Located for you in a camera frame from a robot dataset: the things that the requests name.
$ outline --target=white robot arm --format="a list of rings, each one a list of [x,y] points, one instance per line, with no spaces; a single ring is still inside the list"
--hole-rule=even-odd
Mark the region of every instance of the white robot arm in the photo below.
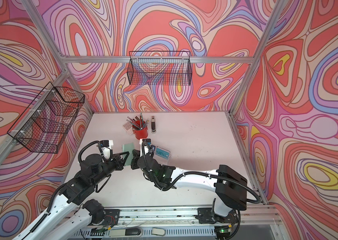
[[[150,139],[140,139],[140,158],[137,166],[147,178],[162,191],[178,187],[194,187],[216,192],[212,214],[226,217],[230,211],[246,210],[246,203],[261,203],[260,197],[247,187],[247,180],[230,167],[220,165],[219,169],[209,171],[184,170],[178,167],[159,164],[150,151]],[[246,199],[247,191],[256,200]]]
[[[87,209],[80,209],[68,221],[53,230],[67,214],[78,207],[72,202],[68,204],[67,201],[68,199],[64,195],[56,196],[50,212],[45,209],[13,240],[66,240],[72,235],[72,232],[89,225],[92,220],[92,214]]]

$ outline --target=metal track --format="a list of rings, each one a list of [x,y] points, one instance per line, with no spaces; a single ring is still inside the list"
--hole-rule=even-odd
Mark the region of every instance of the metal track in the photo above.
[[[118,216],[118,225],[112,229],[139,227],[143,230],[142,237],[154,237],[149,230],[153,227],[165,229],[167,237],[186,236],[215,236],[214,227],[226,225],[200,224],[195,215],[197,208],[212,207],[201,206],[171,206],[171,207],[121,207]],[[249,204],[246,211],[241,211],[241,225],[275,225],[279,229],[282,220],[274,206]],[[108,233],[90,235],[90,226],[81,229],[86,238],[109,238]],[[71,238],[82,238],[78,230]]]
[[[64,63],[128,63],[128,56],[62,56]],[[253,63],[253,57],[190,57],[191,63]]]

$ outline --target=pen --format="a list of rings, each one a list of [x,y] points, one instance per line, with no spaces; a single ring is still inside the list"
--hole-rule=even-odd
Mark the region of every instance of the pen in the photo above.
[[[129,120],[126,120],[127,122],[129,122],[129,123],[132,123],[132,125],[134,126],[134,127],[137,127],[137,128],[140,128],[139,126],[137,126],[137,124],[135,124],[134,122],[131,122],[131,121],[129,121]]]
[[[149,118],[146,120],[145,124],[143,125],[143,129],[147,126],[148,123],[149,123]]]
[[[130,121],[132,121],[132,122],[134,122],[134,120],[132,119],[132,118],[129,118],[129,117],[127,117]]]

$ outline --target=white tabletop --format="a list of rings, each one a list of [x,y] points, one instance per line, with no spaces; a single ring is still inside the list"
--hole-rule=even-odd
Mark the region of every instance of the white tabletop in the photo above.
[[[122,145],[134,143],[139,149],[139,140],[128,135],[122,128],[126,117],[134,118],[136,113],[95,113],[88,125],[79,151],[95,140],[113,140],[113,152],[122,152]],[[157,132],[149,135],[152,144],[171,151],[169,166],[186,170],[218,169],[220,164],[228,165],[248,180],[248,174],[241,159],[237,144],[224,112],[208,113],[144,113],[145,118],[156,117]],[[82,156],[98,153],[98,148],[89,147]],[[76,157],[69,169],[66,182],[80,170]],[[114,171],[111,179],[99,193],[92,193],[87,200],[96,199],[104,207],[211,205],[217,195],[214,192],[195,188],[178,188],[161,192],[152,182],[143,177],[140,169],[125,166]]]

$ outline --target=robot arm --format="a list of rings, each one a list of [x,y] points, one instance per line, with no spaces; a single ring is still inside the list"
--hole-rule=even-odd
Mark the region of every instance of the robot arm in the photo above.
[[[260,197],[247,187],[247,180],[230,167],[220,165],[210,171],[189,171],[159,164],[152,158],[150,139],[142,139],[141,154],[137,166],[147,178],[162,191],[178,187],[195,187],[216,192],[213,214],[226,217],[232,209],[246,210],[247,202],[261,203]],[[250,192],[256,200],[246,199]]]
[[[97,144],[100,154],[91,154],[83,161],[82,153]],[[96,200],[87,201],[69,221],[59,226],[58,232],[52,229],[71,211],[78,207],[94,191],[99,192],[108,182],[111,173],[122,170],[129,152],[113,154],[113,141],[94,141],[86,145],[78,154],[81,170],[67,183],[59,186],[52,194],[51,202],[28,227],[14,240],[67,239],[72,231],[89,223],[100,224],[104,221],[104,207]],[[98,184],[108,180],[100,189]]]

